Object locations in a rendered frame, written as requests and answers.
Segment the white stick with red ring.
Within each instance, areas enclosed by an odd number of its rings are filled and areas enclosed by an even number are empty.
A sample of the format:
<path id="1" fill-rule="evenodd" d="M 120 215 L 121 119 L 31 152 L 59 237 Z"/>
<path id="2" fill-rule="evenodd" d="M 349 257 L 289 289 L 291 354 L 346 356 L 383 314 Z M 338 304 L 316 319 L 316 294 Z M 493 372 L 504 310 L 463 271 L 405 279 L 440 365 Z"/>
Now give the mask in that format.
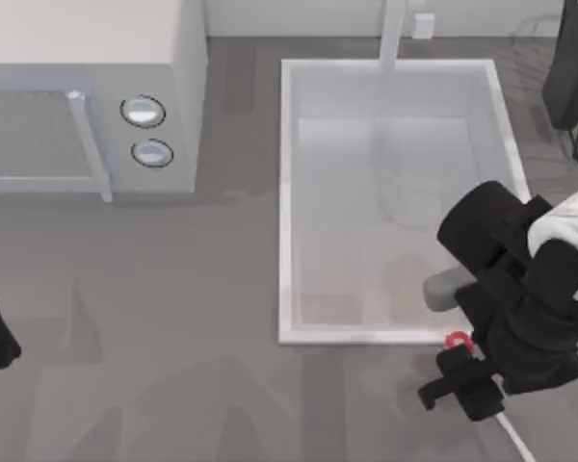
<path id="1" fill-rule="evenodd" d="M 458 346 L 464 346 L 469 351 L 470 356 L 472 358 L 475 357 L 474 344 L 470 336 L 466 332 L 454 331 L 452 333 L 449 333 L 445 337 L 444 345 L 448 349 Z M 538 462 L 535 456 L 532 454 L 532 452 L 525 444 L 525 442 L 522 440 L 519 433 L 515 430 L 515 428 L 512 425 L 512 422 L 509 420 L 504 411 L 495 414 L 493 418 L 496 420 L 496 422 L 500 424 L 502 429 L 508 434 L 510 440 L 516 447 L 523 462 Z"/>

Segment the pale grey rounded box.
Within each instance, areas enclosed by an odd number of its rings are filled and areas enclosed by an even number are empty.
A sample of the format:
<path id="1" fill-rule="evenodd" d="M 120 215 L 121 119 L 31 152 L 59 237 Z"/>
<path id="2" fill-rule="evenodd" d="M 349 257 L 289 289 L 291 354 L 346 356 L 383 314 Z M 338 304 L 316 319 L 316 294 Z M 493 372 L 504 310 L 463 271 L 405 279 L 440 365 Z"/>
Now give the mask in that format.
<path id="1" fill-rule="evenodd" d="M 423 283 L 426 306 L 435 313 L 442 313 L 459 306 L 456 294 L 476 281 L 463 267 L 444 270 L 428 277 Z"/>

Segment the white sink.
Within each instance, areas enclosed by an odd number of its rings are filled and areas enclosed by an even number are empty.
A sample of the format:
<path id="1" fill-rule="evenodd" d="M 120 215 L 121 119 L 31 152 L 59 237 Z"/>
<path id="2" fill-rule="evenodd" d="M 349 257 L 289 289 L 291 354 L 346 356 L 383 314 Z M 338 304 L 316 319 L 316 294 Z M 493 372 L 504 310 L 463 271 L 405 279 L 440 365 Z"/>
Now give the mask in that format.
<path id="1" fill-rule="evenodd" d="M 530 191 L 495 63 L 281 64 L 278 339 L 437 345 L 469 325 L 424 282 L 451 269 L 437 229 L 469 191 Z"/>

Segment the black folding stand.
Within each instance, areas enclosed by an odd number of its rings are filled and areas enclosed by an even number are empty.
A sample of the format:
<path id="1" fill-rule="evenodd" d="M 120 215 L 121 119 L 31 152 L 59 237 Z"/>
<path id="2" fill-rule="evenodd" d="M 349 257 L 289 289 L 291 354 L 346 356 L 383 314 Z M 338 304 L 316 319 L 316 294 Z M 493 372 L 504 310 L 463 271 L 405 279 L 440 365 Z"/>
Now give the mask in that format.
<path id="1" fill-rule="evenodd" d="M 567 133 L 578 164 L 578 0 L 565 0 L 553 59 L 541 91 L 551 126 Z"/>

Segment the tall white tap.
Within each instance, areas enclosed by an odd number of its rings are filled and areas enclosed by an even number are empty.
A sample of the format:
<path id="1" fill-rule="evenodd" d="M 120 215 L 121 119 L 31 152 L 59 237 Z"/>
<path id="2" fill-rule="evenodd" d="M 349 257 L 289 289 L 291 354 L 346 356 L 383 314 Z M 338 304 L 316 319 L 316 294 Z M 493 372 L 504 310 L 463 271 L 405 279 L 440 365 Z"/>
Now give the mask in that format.
<path id="1" fill-rule="evenodd" d="M 389 71 L 397 60 L 408 0 L 385 0 L 381 27 L 379 65 Z"/>

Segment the small round microwave knob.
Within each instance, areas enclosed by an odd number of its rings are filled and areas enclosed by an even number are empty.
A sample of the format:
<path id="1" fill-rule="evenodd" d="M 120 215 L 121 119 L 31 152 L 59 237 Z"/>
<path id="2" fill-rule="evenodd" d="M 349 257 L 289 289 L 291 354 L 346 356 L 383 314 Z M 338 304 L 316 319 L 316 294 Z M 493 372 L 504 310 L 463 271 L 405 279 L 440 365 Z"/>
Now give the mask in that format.
<path id="1" fill-rule="evenodd" d="M 142 167 L 164 168 L 174 160 L 171 147 L 164 141 L 148 139 L 134 143 L 130 148 L 132 159 Z"/>

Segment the pale microwave oven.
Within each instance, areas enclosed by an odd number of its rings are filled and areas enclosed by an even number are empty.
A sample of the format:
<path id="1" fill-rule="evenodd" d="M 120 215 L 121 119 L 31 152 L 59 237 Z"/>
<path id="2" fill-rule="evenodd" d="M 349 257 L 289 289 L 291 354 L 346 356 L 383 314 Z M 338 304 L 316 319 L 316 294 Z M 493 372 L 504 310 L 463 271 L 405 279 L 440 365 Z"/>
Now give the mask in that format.
<path id="1" fill-rule="evenodd" d="M 195 189 L 207 65 L 202 0 L 0 0 L 0 90 L 83 92 L 113 199 Z M 141 94 L 165 107 L 160 126 L 120 115 Z M 170 165 L 132 159 L 148 139 L 171 147 Z"/>

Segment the large round microwave knob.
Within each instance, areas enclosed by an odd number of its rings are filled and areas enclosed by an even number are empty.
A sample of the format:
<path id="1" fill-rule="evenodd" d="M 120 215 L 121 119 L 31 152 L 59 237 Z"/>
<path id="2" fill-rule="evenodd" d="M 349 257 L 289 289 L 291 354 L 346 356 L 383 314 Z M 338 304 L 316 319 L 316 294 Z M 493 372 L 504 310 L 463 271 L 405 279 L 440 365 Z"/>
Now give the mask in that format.
<path id="1" fill-rule="evenodd" d="M 143 94 L 122 100 L 119 112 L 127 123 L 141 129 L 158 127 L 167 116 L 165 107 L 158 99 Z"/>

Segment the grey microwave door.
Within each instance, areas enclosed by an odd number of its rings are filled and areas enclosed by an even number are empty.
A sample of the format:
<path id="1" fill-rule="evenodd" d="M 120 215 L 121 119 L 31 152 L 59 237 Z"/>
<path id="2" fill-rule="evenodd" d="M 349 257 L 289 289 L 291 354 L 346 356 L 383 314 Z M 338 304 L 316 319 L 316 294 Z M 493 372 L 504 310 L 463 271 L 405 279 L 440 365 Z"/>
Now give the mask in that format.
<path id="1" fill-rule="evenodd" d="M 99 193 L 64 92 L 0 90 L 0 193 Z"/>

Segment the small white wall box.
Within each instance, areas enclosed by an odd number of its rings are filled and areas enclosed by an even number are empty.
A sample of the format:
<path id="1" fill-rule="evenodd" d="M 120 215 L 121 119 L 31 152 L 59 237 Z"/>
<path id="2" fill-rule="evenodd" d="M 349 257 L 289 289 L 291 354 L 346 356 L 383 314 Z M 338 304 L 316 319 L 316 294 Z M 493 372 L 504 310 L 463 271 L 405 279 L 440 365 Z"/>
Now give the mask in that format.
<path id="1" fill-rule="evenodd" d="M 413 17 L 413 39 L 431 39 L 434 36 L 435 14 L 416 13 Z"/>

